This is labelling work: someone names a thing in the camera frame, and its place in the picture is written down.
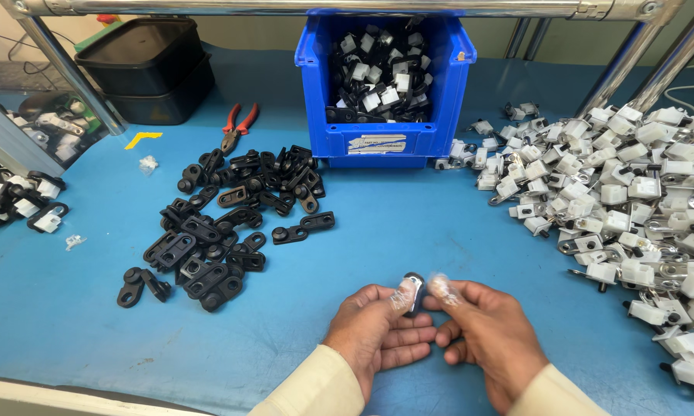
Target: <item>metal pipe frame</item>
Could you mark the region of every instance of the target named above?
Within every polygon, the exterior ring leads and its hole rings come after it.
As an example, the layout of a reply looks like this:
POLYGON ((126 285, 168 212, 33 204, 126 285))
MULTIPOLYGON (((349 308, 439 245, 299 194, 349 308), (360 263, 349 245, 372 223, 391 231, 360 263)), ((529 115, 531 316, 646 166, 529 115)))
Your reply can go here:
POLYGON ((624 43, 621 44, 619 50, 614 54, 606 69, 603 70, 583 100, 575 113, 576 118, 583 118, 594 107, 606 105, 661 29, 663 29, 662 26, 654 24, 635 23, 627 38, 624 39, 624 43))
POLYGON ((531 21, 532 19, 528 17, 523 17, 516 21, 514 32, 511 33, 509 45, 506 46, 506 52, 504 53, 504 57, 506 59, 516 58, 516 53, 519 51, 521 41, 524 40, 524 35, 527 34, 527 28, 529 27, 529 23, 531 21))
POLYGON ((171 15, 445 15, 455 17, 566 18, 569 20, 635 21, 619 51, 594 85, 582 109, 604 105, 635 66, 663 25, 685 0, 0 0, 57 69, 65 75, 111 134, 123 128, 89 82, 64 52, 42 15, 171 14, 171 15))
POLYGON ((630 99, 630 105, 646 112, 660 98, 671 81, 694 57, 694 18, 630 99))
POLYGON ((537 56, 537 52, 539 51, 539 47, 542 45, 544 35, 547 33, 549 24, 552 21, 553 20, 549 17, 539 19, 539 23, 537 23, 537 27, 532 34, 532 40, 529 41, 527 52, 524 54, 525 61, 534 61, 534 58, 537 56))
POLYGON ((126 128, 121 125, 100 94, 90 85, 80 68, 74 64, 72 58, 67 55, 67 52, 41 18, 19 18, 18 23, 20 23, 28 36, 33 39, 33 42, 36 42, 36 46, 46 55, 49 62, 66 78, 69 85, 74 87, 82 101, 92 110, 97 119, 106 126, 108 132, 112 136, 118 136, 123 133, 126 128))

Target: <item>black plastic container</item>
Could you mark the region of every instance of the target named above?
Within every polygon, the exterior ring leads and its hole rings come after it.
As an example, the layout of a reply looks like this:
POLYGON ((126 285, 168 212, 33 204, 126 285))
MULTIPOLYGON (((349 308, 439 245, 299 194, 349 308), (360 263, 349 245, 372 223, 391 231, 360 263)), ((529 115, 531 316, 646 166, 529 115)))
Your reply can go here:
POLYGON ((78 52, 106 94, 161 96, 198 65, 205 52, 190 18, 135 18, 78 52))
POLYGON ((167 94, 151 97, 105 96, 129 123, 157 126, 182 124, 192 116, 216 83, 208 62, 210 58, 211 54, 206 53, 188 78, 167 94))

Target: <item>cream sleeve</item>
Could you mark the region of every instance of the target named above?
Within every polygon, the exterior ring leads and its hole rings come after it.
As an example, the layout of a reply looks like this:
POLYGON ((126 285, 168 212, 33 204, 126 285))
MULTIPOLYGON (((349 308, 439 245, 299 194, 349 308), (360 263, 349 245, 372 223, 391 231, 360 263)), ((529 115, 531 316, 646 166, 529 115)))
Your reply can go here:
POLYGON ((249 416, 359 416, 364 407, 347 361, 319 345, 249 416))
POLYGON ((507 416, 568 416, 570 414, 608 415, 553 364, 547 364, 527 386, 507 416))

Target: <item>black container lid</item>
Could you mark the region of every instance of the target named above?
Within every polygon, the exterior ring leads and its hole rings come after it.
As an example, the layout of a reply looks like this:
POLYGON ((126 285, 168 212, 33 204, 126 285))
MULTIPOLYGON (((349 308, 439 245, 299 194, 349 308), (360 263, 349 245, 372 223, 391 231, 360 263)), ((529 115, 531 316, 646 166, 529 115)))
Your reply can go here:
POLYGON ((80 51, 74 60, 85 67, 153 66, 181 35, 194 30, 191 18, 135 18, 80 51))

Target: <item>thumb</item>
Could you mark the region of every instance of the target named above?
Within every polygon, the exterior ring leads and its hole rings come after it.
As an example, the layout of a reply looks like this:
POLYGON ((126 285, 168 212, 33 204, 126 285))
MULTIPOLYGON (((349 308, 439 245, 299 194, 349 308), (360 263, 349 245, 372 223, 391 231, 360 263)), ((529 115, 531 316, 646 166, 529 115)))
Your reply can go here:
POLYGON ((439 301, 442 310, 457 321, 460 326, 469 320, 471 313, 478 310, 478 307, 472 305, 460 294, 444 273, 437 273, 429 280, 427 291, 439 301))
POLYGON ((389 322, 393 322, 411 309, 415 295, 416 285, 404 278, 391 296, 376 302, 376 307, 380 308, 389 322))

